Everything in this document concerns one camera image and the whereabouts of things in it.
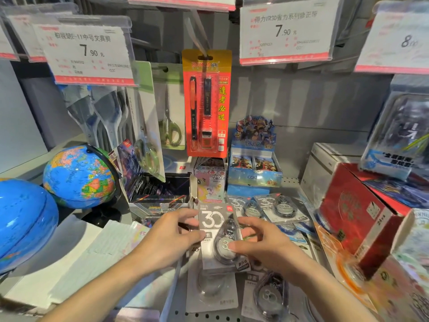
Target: mechanical pencil set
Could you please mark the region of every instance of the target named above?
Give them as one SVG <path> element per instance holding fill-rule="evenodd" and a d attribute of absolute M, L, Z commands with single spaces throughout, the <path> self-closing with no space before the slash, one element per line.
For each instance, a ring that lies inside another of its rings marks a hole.
<path fill-rule="evenodd" d="M 232 53 L 182 52 L 189 156 L 225 158 L 228 153 L 229 91 Z"/>

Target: human hand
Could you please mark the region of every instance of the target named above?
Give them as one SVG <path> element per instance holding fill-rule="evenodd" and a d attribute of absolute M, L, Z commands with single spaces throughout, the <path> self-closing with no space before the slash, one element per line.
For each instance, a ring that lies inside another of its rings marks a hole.
<path fill-rule="evenodd" d="M 254 257 L 262 265 L 280 273 L 287 281 L 298 286 L 301 276 L 314 265 L 302 249 L 294 244 L 279 228 L 256 217 L 239 217 L 242 236 L 256 235 L 246 241 L 234 241 L 228 244 L 231 251 Z"/>
<path fill-rule="evenodd" d="M 168 267 L 179 260 L 192 244 L 204 239 L 205 232 L 187 231 L 178 226 L 179 222 L 183 222 L 197 227 L 199 223 L 194 218 L 197 214 L 195 209 L 180 208 L 164 213 L 154 223 L 145 238 L 130 253 L 144 269 L 144 274 Z"/>

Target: price tag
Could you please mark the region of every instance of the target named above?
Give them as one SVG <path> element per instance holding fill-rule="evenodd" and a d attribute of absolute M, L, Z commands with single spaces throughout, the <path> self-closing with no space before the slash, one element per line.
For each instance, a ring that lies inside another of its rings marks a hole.
<path fill-rule="evenodd" d="M 0 28 L 0 58 L 19 60 L 3 29 L 4 27 Z"/>
<path fill-rule="evenodd" d="M 340 1 L 244 6 L 240 11 L 240 64 L 330 60 Z"/>
<path fill-rule="evenodd" d="M 136 86 L 120 27 L 34 24 L 58 84 Z"/>
<path fill-rule="evenodd" d="M 130 3 L 158 3 L 158 4 L 175 4 L 186 7 L 197 8 L 218 8 L 225 11 L 234 11 L 236 9 L 236 0 L 128 0 Z"/>
<path fill-rule="evenodd" d="M 8 15 L 7 18 L 21 40 L 22 46 L 28 54 L 30 62 L 46 62 L 43 49 L 34 34 L 30 15 Z"/>
<path fill-rule="evenodd" d="M 429 14 L 379 12 L 354 70 L 429 74 Z"/>

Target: globe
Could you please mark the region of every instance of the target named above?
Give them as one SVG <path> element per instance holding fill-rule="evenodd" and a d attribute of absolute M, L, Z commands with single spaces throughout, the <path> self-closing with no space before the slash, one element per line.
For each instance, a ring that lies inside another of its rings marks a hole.
<path fill-rule="evenodd" d="M 58 204 L 86 209 L 109 200 L 115 192 L 115 180 L 105 162 L 84 145 L 65 149 L 47 163 L 43 187 Z"/>
<path fill-rule="evenodd" d="M 58 224 L 58 207 L 42 187 L 0 179 L 0 275 L 36 254 Z"/>

